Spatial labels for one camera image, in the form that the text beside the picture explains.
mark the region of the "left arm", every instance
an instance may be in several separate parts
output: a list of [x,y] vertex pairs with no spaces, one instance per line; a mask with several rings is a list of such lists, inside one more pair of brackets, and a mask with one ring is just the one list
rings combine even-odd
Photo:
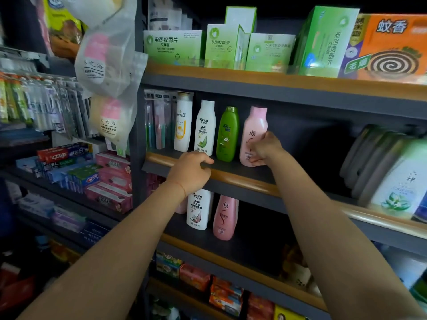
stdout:
[[88,250],[18,320],[125,319],[174,210],[202,188],[211,170],[206,154],[184,153],[139,207]]

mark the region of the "right arm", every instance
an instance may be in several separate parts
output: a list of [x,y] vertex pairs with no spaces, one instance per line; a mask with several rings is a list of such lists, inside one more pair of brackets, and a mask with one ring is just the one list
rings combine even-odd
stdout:
[[298,244],[333,319],[427,318],[370,240],[267,132],[251,144],[271,168]]

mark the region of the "shelf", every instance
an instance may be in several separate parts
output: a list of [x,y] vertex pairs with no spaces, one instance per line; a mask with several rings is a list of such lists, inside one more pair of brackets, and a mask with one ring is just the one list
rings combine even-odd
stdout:
[[148,62],[142,84],[427,119],[427,86]]
[[[260,230],[268,229],[262,226],[259,226]],[[175,214],[164,230],[157,249],[312,320],[330,319],[322,298],[274,276],[275,266],[280,268],[281,243],[268,240],[271,245],[264,245],[262,251],[254,250],[256,238],[250,236],[252,232],[246,231],[248,228],[252,227],[244,225],[243,231],[236,228],[233,238],[224,242],[214,236],[211,227],[205,231],[193,229],[187,226],[186,215]]]
[[33,174],[14,166],[0,169],[0,177],[110,228],[116,226],[127,215],[110,210],[88,199],[84,194],[63,189],[44,178],[36,178]]
[[[180,155],[181,152],[170,148],[151,150],[142,170],[166,177]],[[287,213],[268,167],[249,168],[238,161],[215,160],[210,168],[212,175],[204,187],[206,190]],[[376,213],[350,204],[349,198],[330,196],[369,239],[427,256],[427,224]]]
[[56,226],[50,219],[40,217],[24,210],[18,210],[15,216],[27,226],[40,231],[79,254],[84,254],[90,248],[89,245],[81,239],[79,234]]
[[178,279],[155,270],[150,270],[146,291],[169,302],[191,317],[209,320],[237,320],[237,317],[209,304],[209,288],[207,292],[203,293]]

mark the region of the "pink toothpaste box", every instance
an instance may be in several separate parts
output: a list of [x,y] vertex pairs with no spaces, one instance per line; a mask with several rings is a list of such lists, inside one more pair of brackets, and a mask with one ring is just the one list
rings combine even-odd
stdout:
[[131,162],[128,158],[110,154],[109,152],[103,152],[97,154],[95,159],[97,164],[102,167],[111,167],[123,173],[131,174]]
[[126,191],[132,190],[132,179],[130,174],[119,171],[112,167],[104,167],[98,171],[101,182],[123,188]]
[[126,213],[132,209],[132,194],[104,182],[86,187],[85,194],[89,199],[120,213]]

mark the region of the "left hand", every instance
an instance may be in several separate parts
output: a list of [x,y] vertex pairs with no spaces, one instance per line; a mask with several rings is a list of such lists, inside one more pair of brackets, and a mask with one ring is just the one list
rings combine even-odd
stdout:
[[211,177],[211,169],[201,168],[201,162],[213,164],[214,160],[198,151],[183,153],[170,169],[166,181],[181,184],[187,196],[200,190]]

